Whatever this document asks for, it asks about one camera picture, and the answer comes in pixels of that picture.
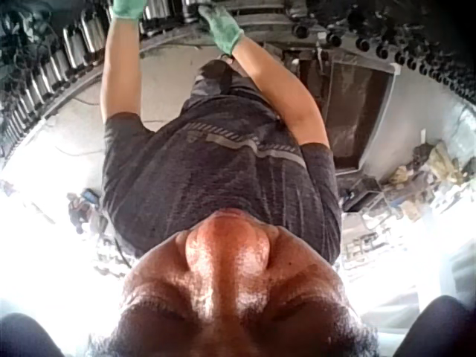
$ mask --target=man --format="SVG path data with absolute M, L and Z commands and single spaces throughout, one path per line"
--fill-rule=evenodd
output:
M 178 118 L 141 122 L 138 22 L 116 0 L 101 92 L 103 204 L 142 256 L 103 353 L 117 356 L 374 356 L 331 265 L 341 212 L 321 113 L 303 84 L 226 10 L 200 14 L 220 60 Z

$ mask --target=floor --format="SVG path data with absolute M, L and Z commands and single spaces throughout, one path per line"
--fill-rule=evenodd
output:
M 218 52 L 213 48 L 186 47 L 156 51 L 153 56 L 143 59 L 142 118 L 146 126 L 158 129 L 176 117 L 187 99 L 196 70 L 217 56 Z M 35 202 L 51 220 L 65 227 L 68 224 L 66 193 L 79 193 L 84 187 L 100 190 L 101 186 L 103 124 L 97 106 L 99 88 L 98 83 L 77 97 L 81 101 L 72 100 L 64 106 L 21 152 L 15 154 L 2 173 L 4 179 L 15 183 L 24 197 Z M 411 159 L 412 149 L 420 144 L 422 130 L 425 130 L 428 142 L 444 139 L 450 154 L 461 162 L 467 161 L 475 154 L 474 134 L 468 134 L 476 128 L 474 112 L 474 108 L 468 107 L 444 86 L 403 68 L 396 78 L 364 171 L 382 179 L 399 165 L 406 164 Z M 66 236 L 74 238 L 70 233 L 65 233 Z M 14 251 L 21 254 L 21 245 L 14 246 Z M 76 248 L 67 249 L 73 254 Z M 456 253 L 454 256 L 459 264 L 461 261 L 467 264 L 466 257 Z M 26 274 L 25 279 L 41 280 L 42 274 L 33 271 Z M 48 274 L 59 273 L 52 269 Z M 413 293 L 409 286 L 398 297 L 400 300 L 389 301 L 387 308 L 383 306 L 380 312 L 368 312 L 368 320 L 386 319 L 385 314 L 398 310 L 402 304 L 409 306 L 408 311 L 417 309 Z M 82 297 L 84 294 L 78 292 L 77 295 Z M 391 323 L 395 327 L 402 325 L 401 321 Z

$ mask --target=green glove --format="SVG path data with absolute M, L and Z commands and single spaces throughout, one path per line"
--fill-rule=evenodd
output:
M 118 19 L 139 20 L 147 0 L 114 0 L 112 13 Z
M 210 25 L 210 32 L 219 49 L 231 55 L 233 48 L 245 33 L 223 6 L 200 5 L 199 13 Z

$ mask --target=cable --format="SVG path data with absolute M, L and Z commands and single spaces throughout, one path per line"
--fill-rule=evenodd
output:
M 90 151 L 90 152 L 82 152 L 80 154 L 71 154 L 69 152 L 66 152 L 66 151 L 63 151 L 61 150 L 59 147 L 57 147 L 56 145 L 54 146 L 54 148 L 56 150 L 58 150 L 59 152 L 61 152 L 62 154 L 65 154 L 67 156 L 71 156 L 72 158 L 79 158 L 81 156 L 86 156 L 86 155 L 94 155 L 94 154 L 101 154 L 104 152 L 104 149 L 101 149 L 101 150 L 96 150 L 96 151 Z
M 77 102 L 80 102 L 82 104 L 86 104 L 87 106 L 99 106 L 99 103 L 90 103 L 86 100 L 82 100 L 80 98 L 74 97 L 73 100 L 76 100 Z
M 122 249 L 120 249 L 119 242 L 118 242 L 118 239 L 116 238 L 116 235 L 114 235 L 114 243 L 116 243 L 116 248 L 118 249 L 119 255 L 124 261 L 124 263 L 129 267 L 129 269 L 132 269 L 131 265 L 129 264 L 129 261 L 122 254 Z

